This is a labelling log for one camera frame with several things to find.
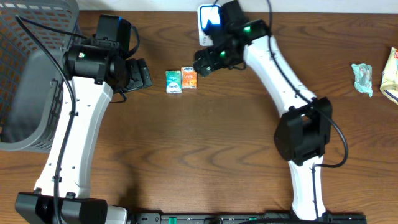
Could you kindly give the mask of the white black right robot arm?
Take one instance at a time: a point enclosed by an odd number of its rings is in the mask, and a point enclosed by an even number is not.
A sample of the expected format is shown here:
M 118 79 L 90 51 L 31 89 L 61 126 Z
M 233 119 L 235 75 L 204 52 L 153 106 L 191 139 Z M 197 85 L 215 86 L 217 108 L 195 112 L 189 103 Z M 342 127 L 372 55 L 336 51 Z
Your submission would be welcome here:
M 289 164 L 292 213 L 301 220 L 320 220 L 326 208 L 316 169 L 330 142 L 332 106 L 299 80 L 279 51 L 271 27 L 262 19 L 249 20 L 238 1 L 200 6 L 198 29 L 209 43 L 195 53 L 193 67 L 206 77 L 242 64 L 259 77 L 280 116 L 274 144 Z

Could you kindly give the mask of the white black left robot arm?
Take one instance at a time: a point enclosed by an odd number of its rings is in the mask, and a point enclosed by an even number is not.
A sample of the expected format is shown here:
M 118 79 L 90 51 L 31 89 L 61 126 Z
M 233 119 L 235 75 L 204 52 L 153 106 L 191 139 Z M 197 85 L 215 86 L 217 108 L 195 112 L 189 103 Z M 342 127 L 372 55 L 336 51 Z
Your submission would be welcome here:
M 63 99 L 47 163 L 32 193 L 21 192 L 16 212 L 29 223 L 132 223 L 128 209 L 90 196 L 93 154 L 114 94 L 152 85 L 143 59 L 130 47 L 137 29 L 119 16 L 103 14 L 96 34 L 72 45 L 55 62 Z

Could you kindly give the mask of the teal Kleenex tissue pack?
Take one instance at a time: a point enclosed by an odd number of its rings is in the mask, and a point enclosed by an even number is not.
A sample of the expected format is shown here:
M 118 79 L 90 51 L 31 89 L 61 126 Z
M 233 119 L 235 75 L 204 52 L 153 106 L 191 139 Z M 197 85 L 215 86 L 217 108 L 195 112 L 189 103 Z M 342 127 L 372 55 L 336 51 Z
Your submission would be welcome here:
M 182 74 L 181 71 L 166 71 L 166 92 L 168 94 L 182 92 Z

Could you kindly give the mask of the mint green wipes pouch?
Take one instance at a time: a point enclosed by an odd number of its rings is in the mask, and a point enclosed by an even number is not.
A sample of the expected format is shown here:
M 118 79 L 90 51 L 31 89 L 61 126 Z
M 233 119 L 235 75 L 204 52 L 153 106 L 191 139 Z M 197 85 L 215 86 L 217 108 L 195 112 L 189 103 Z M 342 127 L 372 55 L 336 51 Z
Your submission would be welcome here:
M 354 72 L 354 87 L 360 93 L 368 94 L 369 97 L 373 96 L 372 89 L 372 72 L 373 68 L 370 65 L 361 63 L 361 64 L 352 64 L 351 68 Z

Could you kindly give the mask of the orange Kleenex tissue pack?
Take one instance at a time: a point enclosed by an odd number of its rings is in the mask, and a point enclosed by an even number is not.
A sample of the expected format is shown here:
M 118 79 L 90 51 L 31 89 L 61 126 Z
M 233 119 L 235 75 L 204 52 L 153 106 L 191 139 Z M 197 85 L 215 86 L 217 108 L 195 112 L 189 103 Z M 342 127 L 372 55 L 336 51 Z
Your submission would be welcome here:
M 193 67 L 182 67 L 182 88 L 196 89 L 197 88 L 197 73 Z

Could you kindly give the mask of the cream wet wipes bag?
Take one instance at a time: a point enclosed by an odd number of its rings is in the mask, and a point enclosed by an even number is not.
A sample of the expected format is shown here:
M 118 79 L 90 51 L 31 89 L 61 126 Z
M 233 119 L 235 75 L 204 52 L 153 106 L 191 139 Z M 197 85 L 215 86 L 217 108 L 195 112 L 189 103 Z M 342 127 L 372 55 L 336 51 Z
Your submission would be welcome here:
M 391 47 L 386 66 L 382 72 L 380 91 L 397 104 L 397 49 Z

